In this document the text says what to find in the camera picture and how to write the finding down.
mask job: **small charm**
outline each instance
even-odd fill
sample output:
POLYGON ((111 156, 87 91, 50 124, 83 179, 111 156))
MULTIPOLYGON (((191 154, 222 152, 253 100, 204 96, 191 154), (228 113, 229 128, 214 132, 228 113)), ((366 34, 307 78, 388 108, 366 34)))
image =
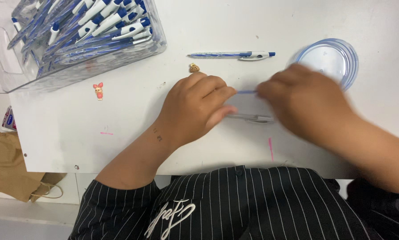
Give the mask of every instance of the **small charm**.
POLYGON ((103 83, 99 83, 99 85, 93 85, 93 87, 96 89, 96 94, 97 94, 97 100, 103 100, 103 91, 102 91, 102 87, 103 87, 103 83))
POLYGON ((191 68, 189 68, 190 73, 195 73, 198 72, 199 70, 200 68, 197 65, 195 65, 195 63, 191 63, 191 68))

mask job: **paper bag handle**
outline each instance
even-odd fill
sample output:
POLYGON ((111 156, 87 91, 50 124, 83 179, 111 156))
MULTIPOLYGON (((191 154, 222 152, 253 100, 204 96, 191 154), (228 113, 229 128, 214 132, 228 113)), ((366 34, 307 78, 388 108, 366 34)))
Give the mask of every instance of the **paper bag handle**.
POLYGON ((56 198, 60 198, 61 196, 63 196, 63 189, 60 186, 53 185, 53 184, 50 184, 50 183, 43 183, 43 182, 40 182, 40 183, 42 185, 48 187, 48 192, 46 194, 44 194, 44 195, 31 194, 32 196, 51 198, 51 199, 56 199, 56 198), (51 187, 58 187, 60 189, 60 191, 62 192, 62 194, 60 196, 58 196, 58 197, 47 197, 46 195, 48 195, 50 193, 51 187))

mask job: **round plastic lid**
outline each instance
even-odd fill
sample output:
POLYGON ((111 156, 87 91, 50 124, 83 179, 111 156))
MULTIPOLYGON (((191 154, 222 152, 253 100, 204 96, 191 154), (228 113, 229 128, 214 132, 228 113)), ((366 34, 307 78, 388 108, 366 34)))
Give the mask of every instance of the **round plastic lid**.
POLYGON ((347 90, 357 77, 357 53, 352 45, 337 38, 306 47, 298 54, 296 62, 334 79, 342 90, 347 90))

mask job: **black pinstripe shirt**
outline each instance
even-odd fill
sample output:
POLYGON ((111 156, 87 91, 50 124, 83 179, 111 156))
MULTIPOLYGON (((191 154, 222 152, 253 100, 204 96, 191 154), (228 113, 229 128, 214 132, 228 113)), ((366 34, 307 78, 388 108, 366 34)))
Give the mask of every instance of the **black pinstripe shirt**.
POLYGON ((399 194, 305 168, 222 168, 118 190, 93 181, 69 239, 399 239, 399 194))

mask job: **hand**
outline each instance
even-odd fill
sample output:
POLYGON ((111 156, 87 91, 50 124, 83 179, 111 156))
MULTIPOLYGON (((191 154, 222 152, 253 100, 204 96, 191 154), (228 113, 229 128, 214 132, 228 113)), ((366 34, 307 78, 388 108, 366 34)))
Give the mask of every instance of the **hand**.
POLYGON ((236 93, 219 77, 193 73, 170 90, 154 126, 175 148, 188 144, 208 133, 227 114, 238 111, 224 106, 236 93))
POLYGON ((299 64, 275 74, 257 90, 284 127, 322 147, 359 119, 333 80, 299 64))

